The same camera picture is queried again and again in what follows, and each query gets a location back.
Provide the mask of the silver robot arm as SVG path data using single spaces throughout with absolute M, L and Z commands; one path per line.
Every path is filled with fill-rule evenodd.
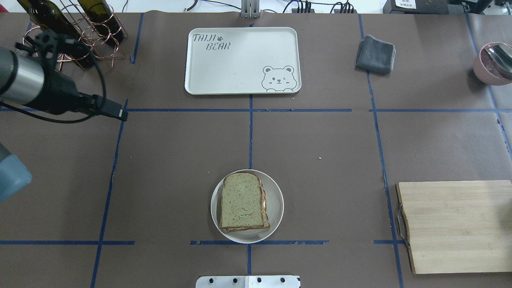
M 21 56 L 1 47 L 1 99 L 52 115 L 79 112 L 89 117 L 107 116 L 125 122 L 128 113 L 121 104 L 106 98 L 106 84 L 97 69 L 102 96 L 78 92 L 75 82 L 57 72 L 56 60 Z M 21 160 L 1 143 L 1 202 L 32 181 Z

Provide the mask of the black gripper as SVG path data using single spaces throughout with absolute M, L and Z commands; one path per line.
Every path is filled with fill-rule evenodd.
M 65 112 L 81 112 L 91 115 L 115 118 L 126 122 L 128 112 L 121 104 L 105 99 L 100 95 L 88 95 L 78 92 L 75 82 L 57 71 L 44 75 L 44 85 L 40 92 L 40 111 L 53 115 Z

